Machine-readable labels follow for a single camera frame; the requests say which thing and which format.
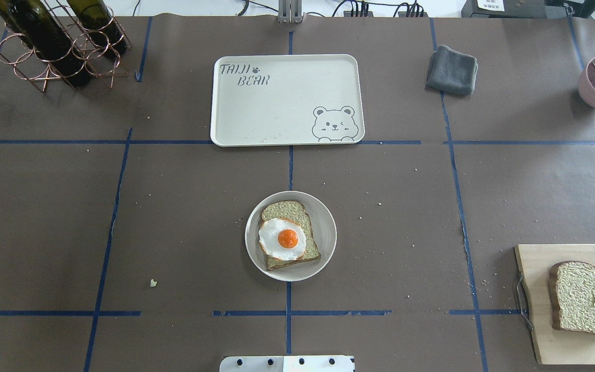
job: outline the white metal plate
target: white metal plate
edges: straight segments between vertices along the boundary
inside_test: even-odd
[[[210,137],[218,146],[359,142],[364,117],[356,59],[348,54],[218,59]]]
[[[354,360],[347,355],[226,357],[220,372],[354,372]]]

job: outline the gray cloth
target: gray cloth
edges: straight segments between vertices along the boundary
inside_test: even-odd
[[[430,57],[426,85],[453,94],[470,95],[474,92],[477,68],[476,58],[440,45]]]

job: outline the metal bracket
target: metal bracket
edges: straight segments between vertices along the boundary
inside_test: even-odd
[[[522,282],[524,280],[525,280],[525,274],[520,271],[519,277],[518,277],[518,284],[515,285],[515,305],[518,307],[518,311],[520,311],[520,315],[527,323],[527,328],[529,328],[529,331],[533,332],[534,331],[534,323],[532,323],[531,320],[529,320],[529,318],[527,317],[527,309],[526,309],[527,308],[527,299],[525,299],[525,306],[523,308],[522,296],[520,296],[520,292],[521,292],[520,287],[522,286]]]
[[[279,0],[279,23],[302,23],[302,0]]]
[[[354,372],[355,358],[349,355],[286,355],[226,357],[220,372]]]

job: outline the bread slice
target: bread slice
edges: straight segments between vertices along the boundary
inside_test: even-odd
[[[266,255],[265,258],[268,271],[321,258],[321,254],[318,252],[318,246],[314,241],[314,233],[312,233],[311,230],[311,219],[301,202],[294,200],[279,201],[268,205],[260,213],[260,219],[263,222],[279,218],[295,221],[297,224],[302,226],[304,235],[307,236],[307,248],[305,249],[302,259],[295,261],[283,261],[281,259],[276,259]]]
[[[552,327],[595,334],[595,266],[564,261],[550,268]]]

